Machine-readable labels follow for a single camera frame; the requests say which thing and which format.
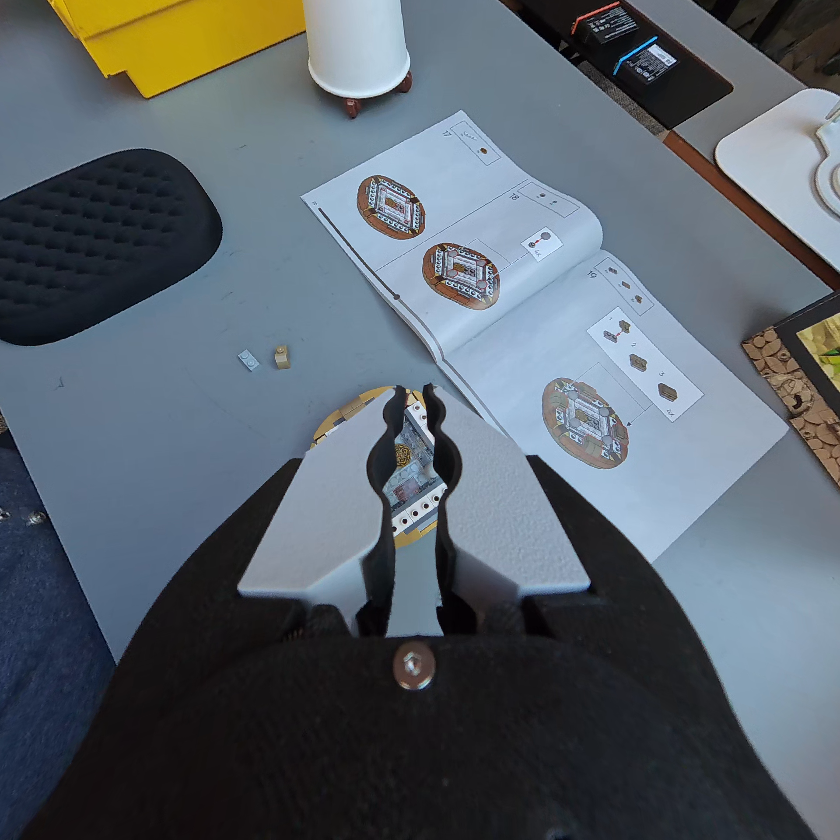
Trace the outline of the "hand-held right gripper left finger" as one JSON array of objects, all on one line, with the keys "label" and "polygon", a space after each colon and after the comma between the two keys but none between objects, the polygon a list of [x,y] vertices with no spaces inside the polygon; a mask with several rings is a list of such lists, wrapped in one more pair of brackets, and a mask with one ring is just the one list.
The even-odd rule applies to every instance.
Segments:
[{"label": "hand-held right gripper left finger", "polygon": [[307,452],[238,583],[241,595],[333,605],[361,635],[385,635],[395,547],[383,488],[405,405],[404,388],[388,388]]}]

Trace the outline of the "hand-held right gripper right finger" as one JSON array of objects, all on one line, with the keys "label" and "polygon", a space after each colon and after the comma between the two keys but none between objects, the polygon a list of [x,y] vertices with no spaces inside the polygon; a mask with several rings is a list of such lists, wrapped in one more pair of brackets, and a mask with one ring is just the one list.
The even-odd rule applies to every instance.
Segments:
[{"label": "hand-held right gripper right finger", "polygon": [[489,611],[532,595],[585,592],[590,578],[530,463],[444,389],[423,389],[434,468],[436,570],[445,634],[472,634]]}]

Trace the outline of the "round lego base build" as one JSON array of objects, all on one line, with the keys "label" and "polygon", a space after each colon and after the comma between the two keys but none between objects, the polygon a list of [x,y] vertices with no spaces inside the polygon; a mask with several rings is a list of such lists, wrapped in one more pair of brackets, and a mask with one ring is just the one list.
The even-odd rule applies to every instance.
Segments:
[{"label": "round lego base build", "polygon": [[[388,387],[363,392],[328,415],[313,435],[311,448],[322,444],[343,424],[372,404]],[[390,522],[395,548],[400,549],[433,531],[438,505],[446,484],[433,465],[434,438],[427,427],[427,409],[422,393],[407,390],[402,431],[395,438],[396,468],[385,483],[384,494],[390,507]],[[349,512],[354,500],[352,482],[341,477],[333,465],[329,468],[329,488],[324,491],[329,509]]]}]

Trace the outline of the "lego instruction booklet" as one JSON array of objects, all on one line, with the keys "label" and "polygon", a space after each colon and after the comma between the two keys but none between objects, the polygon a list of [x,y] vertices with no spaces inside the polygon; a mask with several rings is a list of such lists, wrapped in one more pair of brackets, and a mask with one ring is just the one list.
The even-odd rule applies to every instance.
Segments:
[{"label": "lego instruction booklet", "polygon": [[787,432],[465,112],[301,199],[477,412],[651,561]]}]

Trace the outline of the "black lego set box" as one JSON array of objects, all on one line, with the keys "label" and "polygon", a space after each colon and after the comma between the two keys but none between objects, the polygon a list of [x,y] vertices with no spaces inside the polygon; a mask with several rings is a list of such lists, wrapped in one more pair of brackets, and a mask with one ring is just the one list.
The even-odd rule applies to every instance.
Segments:
[{"label": "black lego set box", "polygon": [[790,423],[839,483],[839,292],[742,342]]}]

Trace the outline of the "brown lego piece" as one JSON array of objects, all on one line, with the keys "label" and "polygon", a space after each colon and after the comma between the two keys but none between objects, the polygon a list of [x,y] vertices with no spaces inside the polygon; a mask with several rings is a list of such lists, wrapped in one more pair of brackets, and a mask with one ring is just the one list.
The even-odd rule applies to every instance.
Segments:
[{"label": "brown lego piece", "polygon": [[[408,71],[404,79],[391,90],[393,93],[408,93],[413,86],[413,74]],[[345,98],[343,100],[344,109],[351,119],[355,119],[362,108],[362,99],[359,98]]]}]

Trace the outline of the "person's blue jeans leg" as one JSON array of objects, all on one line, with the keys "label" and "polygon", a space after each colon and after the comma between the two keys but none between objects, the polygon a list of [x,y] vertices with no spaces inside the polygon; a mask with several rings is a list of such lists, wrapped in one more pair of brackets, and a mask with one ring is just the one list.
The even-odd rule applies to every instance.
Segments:
[{"label": "person's blue jeans leg", "polygon": [[114,660],[12,435],[1,441],[1,838],[18,838],[88,733]]}]

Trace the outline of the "black textured wrist rest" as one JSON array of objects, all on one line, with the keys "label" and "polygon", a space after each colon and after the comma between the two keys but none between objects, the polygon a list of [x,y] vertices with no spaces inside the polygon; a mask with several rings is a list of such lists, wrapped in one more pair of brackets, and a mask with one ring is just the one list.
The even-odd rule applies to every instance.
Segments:
[{"label": "black textured wrist rest", "polygon": [[1,339],[66,339],[188,277],[215,254],[219,213],[183,163],[107,154],[1,202]]}]

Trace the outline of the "white document stand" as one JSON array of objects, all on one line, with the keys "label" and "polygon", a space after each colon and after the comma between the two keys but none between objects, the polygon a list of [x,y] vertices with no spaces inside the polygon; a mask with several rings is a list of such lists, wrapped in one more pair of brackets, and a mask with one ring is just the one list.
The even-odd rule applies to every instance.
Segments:
[{"label": "white document stand", "polygon": [[808,88],[722,139],[718,166],[839,269],[839,105]]}]

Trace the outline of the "black tray with batteries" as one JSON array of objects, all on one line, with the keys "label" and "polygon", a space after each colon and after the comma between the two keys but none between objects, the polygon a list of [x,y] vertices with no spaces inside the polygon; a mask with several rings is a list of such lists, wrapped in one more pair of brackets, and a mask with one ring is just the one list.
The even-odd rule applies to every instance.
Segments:
[{"label": "black tray with batteries", "polygon": [[[620,2],[636,19],[638,31],[599,48],[590,48],[571,36],[579,16],[613,1],[522,1],[520,16],[561,55],[602,89],[621,93],[661,127],[672,130],[732,92],[732,84],[644,13],[641,2]],[[619,57],[657,36],[665,49],[674,50],[679,63],[648,87],[612,77]]]}]

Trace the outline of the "white paper cup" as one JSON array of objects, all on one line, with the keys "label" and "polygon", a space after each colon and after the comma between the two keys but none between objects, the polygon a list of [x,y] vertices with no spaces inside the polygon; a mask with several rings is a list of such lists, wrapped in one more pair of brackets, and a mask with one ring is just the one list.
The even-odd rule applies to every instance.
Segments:
[{"label": "white paper cup", "polygon": [[400,1],[304,1],[308,68],[340,98],[374,98],[410,72]]}]

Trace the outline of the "black battery blue stripe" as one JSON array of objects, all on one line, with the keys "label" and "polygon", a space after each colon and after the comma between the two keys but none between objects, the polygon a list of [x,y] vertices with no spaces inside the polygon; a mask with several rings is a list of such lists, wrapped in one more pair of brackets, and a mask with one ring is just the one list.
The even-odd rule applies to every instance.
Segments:
[{"label": "black battery blue stripe", "polygon": [[646,88],[669,73],[679,63],[674,50],[663,48],[658,37],[621,55],[612,70],[612,78]]}]

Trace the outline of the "yellow plastic storage bin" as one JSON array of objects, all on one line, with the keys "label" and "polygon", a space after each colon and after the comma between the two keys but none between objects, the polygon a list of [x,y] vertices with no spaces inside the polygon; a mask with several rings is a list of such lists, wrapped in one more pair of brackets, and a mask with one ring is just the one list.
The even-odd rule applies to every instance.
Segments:
[{"label": "yellow plastic storage bin", "polygon": [[302,1],[51,1],[105,77],[144,98],[305,30]]}]

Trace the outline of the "black battery orange stripe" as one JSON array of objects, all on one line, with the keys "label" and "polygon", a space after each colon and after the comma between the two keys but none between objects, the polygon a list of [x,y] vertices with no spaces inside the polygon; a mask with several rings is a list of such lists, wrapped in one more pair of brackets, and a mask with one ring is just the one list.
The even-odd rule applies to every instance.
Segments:
[{"label": "black battery orange stripe", "polygon": [[579,16],[572,24],[574,40],[590,48],[599,48],[638,31],[636,19],[620,2],[598,7]]}]

